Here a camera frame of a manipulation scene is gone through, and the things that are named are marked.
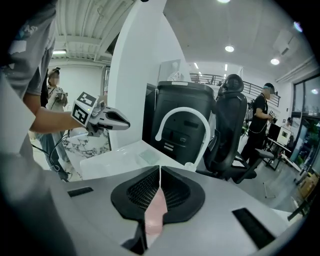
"black office chair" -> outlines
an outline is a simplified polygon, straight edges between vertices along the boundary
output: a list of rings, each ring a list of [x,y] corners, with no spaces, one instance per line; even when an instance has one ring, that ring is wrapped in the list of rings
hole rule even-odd
[[[255,178],[254,170],[264,158],[273,158],[270,152],[256,149],[257,161],[249,166],[238,153],[247,110],[247,99],[241,93],[243,89],[244,83],[236,74],[229,75],[219,89],[215,134],[203,156],[207,171],[197,170],[197,173],[219,179],[232,178],[238,184],[244,179]]]

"light fixture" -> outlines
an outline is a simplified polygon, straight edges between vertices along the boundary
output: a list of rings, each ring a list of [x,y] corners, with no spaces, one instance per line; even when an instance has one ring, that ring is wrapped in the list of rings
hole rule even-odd
[[[296,30],[298,30],[300,33],[303,31],[303,29],[302,29],[302,27],[301,27],[301,25],[300,25],[300,22],[294,22],[293,23],[293,26],[294,26],[294,28],[296,29]]]
[[[66,54],[67,51],[66,50],[54,50],[53,51],[53,54],[56,55],[56,54]]]
[[[229,53],[232,53],[235,50],[235,48],[231,45],[227,45],[224,49]]]
[[[273,58],[270,62],[272,65],[278,65],[280,63],[280,61],[277,58]]]

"chair headrest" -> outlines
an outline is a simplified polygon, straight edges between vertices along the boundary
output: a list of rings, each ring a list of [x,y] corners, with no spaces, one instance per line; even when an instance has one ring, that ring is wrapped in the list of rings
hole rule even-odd
[[[221,85],[218,96],[222,96],[229,93],[241,93],[244,90],[244,82],[237,74],[230,74],[225,79],[223,85]]]

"black and white marker cube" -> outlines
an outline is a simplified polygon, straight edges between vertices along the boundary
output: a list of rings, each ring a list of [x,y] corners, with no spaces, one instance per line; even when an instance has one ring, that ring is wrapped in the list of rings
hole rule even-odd
[[[97,98],[91,96],[86,92],[83,92],[74,101],[71,116],[84,127],[86,127],[96,104]]]

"white handle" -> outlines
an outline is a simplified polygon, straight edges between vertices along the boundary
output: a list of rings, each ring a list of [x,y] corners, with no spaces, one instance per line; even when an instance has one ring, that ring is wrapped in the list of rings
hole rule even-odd
[[[203,146],[202,148],[200,149],[200,152],[194,162],[194,165],[193,166],[190,166],[190,163],[187,162],[185,164],[185,167],[186,167],[186,170],[189,170],[189,171],[196,171],[196,168],[198,166],[198,164],[200,163],[200,160],[201,158],[203,157],[205,151],[206,151],[206,148],[208,147],[209,145],[209,141],[210,141],[210,135],[211,135],[211,132],[210,132],[210,126],[209,126],[209,123],[207,121],[207,119],[204,117],[203,114],[201,114],[198,110],[195,110],[191,107],[185,107],[185,106],[182,106],[182,107],[177,107],[175,109],[172,109],[171,111],[169,111],[165,116],[164,118],[162,119],[162,122],[160,124],[160,128],[159,128],[159,131],[158,133],[156,134],[155,136],[155,140],[156,141],[161,141],[162,139],[162,132],[164,130],[164,126],[165,126],[165,123],[166,121],[168,120],[168,118],[173,115],[174,113],[177,113],[177,112],[189,112],[189,113],[192,113],[194,115],[196,115],[198,118],[200,118],[200,120],[203,122],[204,124],[204,127],[205,127],[205,139],[204,139],[204,143],[203,143]]]

